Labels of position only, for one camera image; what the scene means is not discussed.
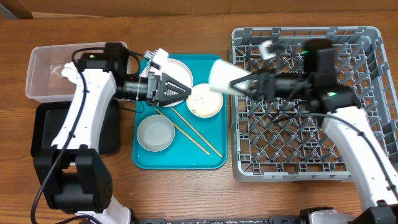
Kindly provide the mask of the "grey bowl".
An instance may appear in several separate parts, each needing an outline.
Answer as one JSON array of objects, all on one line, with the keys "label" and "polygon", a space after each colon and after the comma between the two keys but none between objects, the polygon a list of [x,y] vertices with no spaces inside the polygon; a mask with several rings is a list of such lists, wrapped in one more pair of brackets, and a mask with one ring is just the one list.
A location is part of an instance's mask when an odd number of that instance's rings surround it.
[{"label": "grey bowl", "polygon": [[160,114],[143,119],[138,127],[138,143],[147,151],[159,152],[168,148],[175,136],[175,127],[171,120]]}]

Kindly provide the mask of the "white cup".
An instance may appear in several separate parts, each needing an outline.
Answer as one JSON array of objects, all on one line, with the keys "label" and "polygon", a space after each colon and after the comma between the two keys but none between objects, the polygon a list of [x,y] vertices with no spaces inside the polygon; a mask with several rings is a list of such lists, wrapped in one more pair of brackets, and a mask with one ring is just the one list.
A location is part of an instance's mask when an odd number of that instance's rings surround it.
[{"label": "white cup", "polygon": [[242,95],[242,93],[230,87],[230,82],[249,74],[249,71],[223,59],[215,60],[209,74],[209,89],[210,91],[227,95]]}]

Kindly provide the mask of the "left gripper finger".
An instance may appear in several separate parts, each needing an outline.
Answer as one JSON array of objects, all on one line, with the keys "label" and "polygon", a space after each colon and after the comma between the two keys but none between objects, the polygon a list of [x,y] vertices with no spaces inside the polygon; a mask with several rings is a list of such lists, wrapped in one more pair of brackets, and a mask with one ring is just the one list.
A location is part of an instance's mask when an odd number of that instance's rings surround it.
[{"label": "left gripper finger", "polygon": [[160,83],[158,84],[158,90],[160,92],[167,92],[168,90],[173,92],[191,92],[191,88],[180,83],[166,73],[162,73]]},{"label": "left gripper finger", "polygon": [[183,91],[180,93],[176,93],[174,95],[169,95],[167,92],[163,92],[160,94],[158,98],[158,106],[167,106],[169,104],[175,103],[177,101],[186,100],[188,96],[191,94],[191,91]]}]

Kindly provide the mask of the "white napkin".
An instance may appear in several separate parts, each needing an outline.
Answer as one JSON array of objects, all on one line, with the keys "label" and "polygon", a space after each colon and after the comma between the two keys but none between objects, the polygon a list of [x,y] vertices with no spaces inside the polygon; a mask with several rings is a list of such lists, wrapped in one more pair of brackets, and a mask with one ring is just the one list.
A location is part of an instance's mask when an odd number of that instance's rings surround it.
[{"label": "white napkin", "polygon": [[69,62],[64,65],[61,75],[74,84],[77,84],[80,79],[80,74],[73,62]]}]

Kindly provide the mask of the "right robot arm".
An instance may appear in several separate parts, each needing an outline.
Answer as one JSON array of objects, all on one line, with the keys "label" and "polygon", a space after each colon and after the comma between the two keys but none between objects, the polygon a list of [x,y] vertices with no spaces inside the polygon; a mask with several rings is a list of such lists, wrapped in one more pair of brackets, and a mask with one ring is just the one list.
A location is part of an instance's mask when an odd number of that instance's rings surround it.
[{"label": "right robot arm", "polygon": [[353,178],[362,213],[348,223],[397,223],[397,171],[373,134],[355,91],[338,82],[335,49],[328,39],[303,45],[303,73],[261,69],[230,81],[252,100],[301,99],[308,115],[337,146]]}]

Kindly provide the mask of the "pink bowl with rice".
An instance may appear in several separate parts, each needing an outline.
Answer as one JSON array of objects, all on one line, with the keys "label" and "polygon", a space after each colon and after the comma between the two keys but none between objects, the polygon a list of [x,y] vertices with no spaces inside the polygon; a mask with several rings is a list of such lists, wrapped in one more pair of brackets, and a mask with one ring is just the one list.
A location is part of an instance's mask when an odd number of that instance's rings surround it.
[{"label": "pink bowl with rice", "polygon": [[199,118],[210,118],[219,113],[223,107],[223,95],[210,90],[210,85],[201,83],[192,88],[187,98],[187,107]]}]

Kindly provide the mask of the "large pink plate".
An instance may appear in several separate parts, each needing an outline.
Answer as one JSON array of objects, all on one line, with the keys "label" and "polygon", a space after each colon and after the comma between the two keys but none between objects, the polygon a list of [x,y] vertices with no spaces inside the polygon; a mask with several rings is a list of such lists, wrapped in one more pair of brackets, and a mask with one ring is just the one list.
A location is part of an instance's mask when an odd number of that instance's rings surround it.
[{"label": "large pink plate", "polygon": [[[147,91],[147,73],[154,72],[156,75],[162,76],[162,73],[166,73],[179,81],[180,83],[188,86],[189,88],[193,87],[193,75],[190,69],[181,61],[173,58],[168,58],[166,64],[162,66],[160,70],[155,69],[154,67],[146,66],[145,69],[141,72],[141,77],[144,79],[144,83],[146,84],[146,91]],[[173,92],[168,90],[167,93],[169,95],[174,95],[180,92]],[[177,101],[175,103],[169,104],[167,106],[160,106],[160,107],[171,107],[176,106],[182,101]]]}]

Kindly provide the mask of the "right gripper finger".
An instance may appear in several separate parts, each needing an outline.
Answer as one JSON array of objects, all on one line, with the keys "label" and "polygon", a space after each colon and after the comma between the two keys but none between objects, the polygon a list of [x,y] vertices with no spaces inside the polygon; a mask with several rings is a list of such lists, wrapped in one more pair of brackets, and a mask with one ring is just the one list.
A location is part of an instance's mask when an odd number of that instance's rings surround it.
[{"label": "right gripper finger", "polygon": [[244,95],[247,96],[251,100],[257,100],[259,98],[258,94],[258,87],[256,83],[253,85],[252,83],[244,83],[244,82],[231,82],[230,87],[238,92],[238,95]]},{"label": "right gripper finger", "polygon": [[258,77],[258,75],[259,75],[260,73],[261,73],[260,70],[255,71],[255,72],[252,72],[252,73],[250,73],[250,74],[248,74],[248,75],[245,75],[245,76],[243,76],[243,77],[240,77],[240,78],[231,80],[229,84],[230,84],[231,86],[233,86],[233,85],[237,85],[238,83],[246,82],[246,81],[249,81],[249,80],[254,80],[254,79],[256,79],[256,78]]}]

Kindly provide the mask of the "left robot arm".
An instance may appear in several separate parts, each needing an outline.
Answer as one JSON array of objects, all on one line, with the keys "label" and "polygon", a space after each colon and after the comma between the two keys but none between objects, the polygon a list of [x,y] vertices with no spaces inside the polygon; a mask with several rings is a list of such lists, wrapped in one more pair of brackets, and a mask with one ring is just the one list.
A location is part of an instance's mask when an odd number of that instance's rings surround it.
[{"label": "left robot arm", "polygon": [[166,73],[142,77],[127,72],[130,57],[145,58],[149,67],[160,69],[168,56],[163,49],[140,54],[119,42],[72,53],[76,88],[68,113],[51,145],[34,154],[37,196],[50,208],[69,214],[73,221],[134,222],[132,210],[113,195],[111,174],[98,152],[100,134],[112,99],[166,106],[188,98],[190,87]]}]

